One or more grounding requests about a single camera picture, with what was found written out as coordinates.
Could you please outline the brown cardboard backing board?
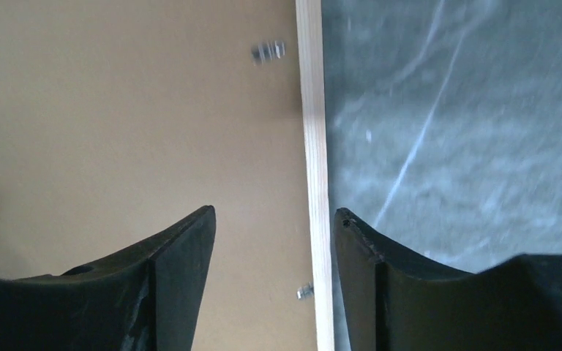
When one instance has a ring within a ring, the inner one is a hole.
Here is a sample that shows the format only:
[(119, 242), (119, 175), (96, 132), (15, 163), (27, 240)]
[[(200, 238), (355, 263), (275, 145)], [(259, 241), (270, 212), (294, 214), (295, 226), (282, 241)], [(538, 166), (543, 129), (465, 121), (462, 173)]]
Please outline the brown cardboard backing board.
[(315, 350), (293, 1), (0, 1), (0, 277), (203, 205), (194, 350)]

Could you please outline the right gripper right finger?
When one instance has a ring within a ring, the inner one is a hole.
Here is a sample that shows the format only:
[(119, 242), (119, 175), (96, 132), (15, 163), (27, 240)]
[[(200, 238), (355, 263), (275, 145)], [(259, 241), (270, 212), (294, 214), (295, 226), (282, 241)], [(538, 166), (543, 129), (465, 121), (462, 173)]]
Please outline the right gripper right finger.
[(562, 255), (468, 273), (347, 208), (334, 216), (334, 243), (352, 350), (562, 350)]

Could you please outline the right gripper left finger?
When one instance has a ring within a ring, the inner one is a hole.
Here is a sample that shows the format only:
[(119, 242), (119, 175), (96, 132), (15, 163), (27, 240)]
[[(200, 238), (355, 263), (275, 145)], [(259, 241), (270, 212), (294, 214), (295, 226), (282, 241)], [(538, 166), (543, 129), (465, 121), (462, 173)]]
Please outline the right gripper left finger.
[(0, 279), (0, 350), (190, 350), (215, 233), (205, 205), (60, 276)]

